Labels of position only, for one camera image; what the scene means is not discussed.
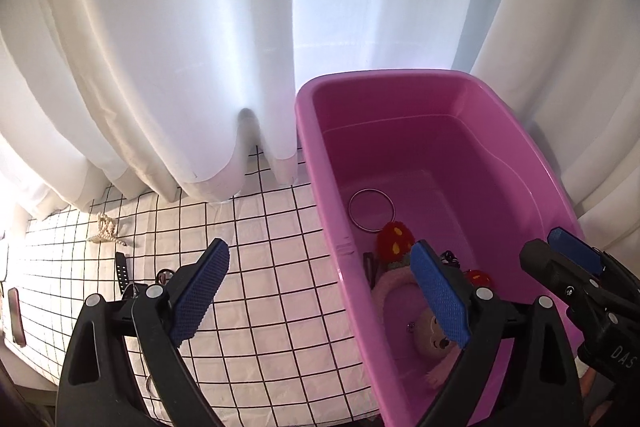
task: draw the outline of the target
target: pink tub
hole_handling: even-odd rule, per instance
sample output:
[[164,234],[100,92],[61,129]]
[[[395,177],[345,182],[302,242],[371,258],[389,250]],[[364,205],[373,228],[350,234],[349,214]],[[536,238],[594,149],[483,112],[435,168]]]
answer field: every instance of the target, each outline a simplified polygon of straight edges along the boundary
[[[375,235],[355,227],[346,208],[362,188],[382,190],[396,219],[463,269],[482,269],[502,299],[530,303],[547,291],[526,275],[520,248],[553,227],[582,236],[542,154],[491,89],[465,73],[359,71],[321,76],[296,100],[298,132],[344,304],[386,427],[412,427],[436,392],[407,324],[425,301],[417,286],[392,292],[384,324],[372,305],[362,254]],[[391,217],[385,199],[366,192],[353,215],[368,228]],[[578,330],[564,317],[572,346]],[[472,422],[486,417],[506,370],[503,341]]]

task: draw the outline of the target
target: metal ring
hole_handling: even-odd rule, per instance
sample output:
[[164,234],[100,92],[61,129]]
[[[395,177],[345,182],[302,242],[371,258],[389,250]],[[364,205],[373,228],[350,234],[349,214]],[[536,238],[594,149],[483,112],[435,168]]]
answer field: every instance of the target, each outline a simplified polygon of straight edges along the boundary
[[391,201],[391,198],[389,196],[387,196],[382,190],[378,190],[377,188],[363,188],[363,190],[358,190],[349,200],[349,204],[347,205],[347,214],[349,214],[349,219],[351,219],[351,222],[358,227],[361,230],[364,230],[364,232],[369,232],[369,233],[378,233],[380,232],[382,229],[368,229],[366,227],[363,227],[360,223],[358,223],[355,218],[353,217],[353,214],[351,214],[351,205],[353,204],[353,200],[354,198],[358,195],[358,194],[362,194],[363,192],[375,192],[376,194],[381,194],[382,196],[385,197],[386,201],[389,202],[389,204],[391,205],[391,211],[392,211],[392,216],[390,221],[394,221],[396,219],[396,206],[394,205],[394,202]]

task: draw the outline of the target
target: blue textured pad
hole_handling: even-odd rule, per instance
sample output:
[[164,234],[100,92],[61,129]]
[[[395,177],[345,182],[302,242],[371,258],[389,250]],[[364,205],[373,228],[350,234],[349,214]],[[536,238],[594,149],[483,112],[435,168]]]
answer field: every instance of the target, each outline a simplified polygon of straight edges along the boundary
[[429,308],[447,338],[465,347],[471,337],[466,307],[440,271],[441,267],[440,261],[434,261],[422,243],[418,242],[412,247],[411,271]]
[[546,238],[549,246],[570,261],[596,277],[602,274],[602,263],[597,252],[565,229],[556,228]]
[[228,270],[229,247],[220,241],[175,304],[174,325],[169,333],[175,347],[196,334]]

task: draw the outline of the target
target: white curtain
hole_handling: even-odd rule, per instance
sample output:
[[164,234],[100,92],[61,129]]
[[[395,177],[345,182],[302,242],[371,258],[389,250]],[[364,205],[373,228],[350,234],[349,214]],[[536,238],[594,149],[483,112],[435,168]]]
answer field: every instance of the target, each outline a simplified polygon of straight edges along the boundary
[[295,179],[293,101],[309,79],[462,68],[538,142],[588,241],[640,269],[639,4],[0,0],[0,173],[28,166],[18,192],[41,213],[47,195],[85,206],[108,181],[126,197],[148,185],[173,200],[180,185],[223,200],[254,144],[280,183]]

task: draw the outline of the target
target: grid tablecloth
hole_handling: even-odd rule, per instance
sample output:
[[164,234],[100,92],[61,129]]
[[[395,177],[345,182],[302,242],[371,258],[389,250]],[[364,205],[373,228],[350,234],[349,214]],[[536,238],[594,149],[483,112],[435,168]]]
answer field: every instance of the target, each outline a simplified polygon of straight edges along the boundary
[[[298,163],[296,185],[280,187],[256,150],[244,188],[225,203],[185,194],[166,203],[152,192],[124,200],[110,187],[90,213],[67,208],[31,221],[25,245],[10,250],[4,284],[19,289],[27,347],[10,347],[58,383],[83,299],[95,292],[120,298],[116,248],[128,258],[130,278],[150,283],[162,268],[194,263],[220,237],[230,247],[228,275],[180,353],[225,425],[330,425],[372,416],[377,404],[344,311],[302,151]],[[97,232],[97,212],[119,218],[118,235],[129,247],[85,241]],[[8,310],[2,315],[8,317]],[[127,346],[151,415],[168,420],[147,383],[137,340],[127,339]]]

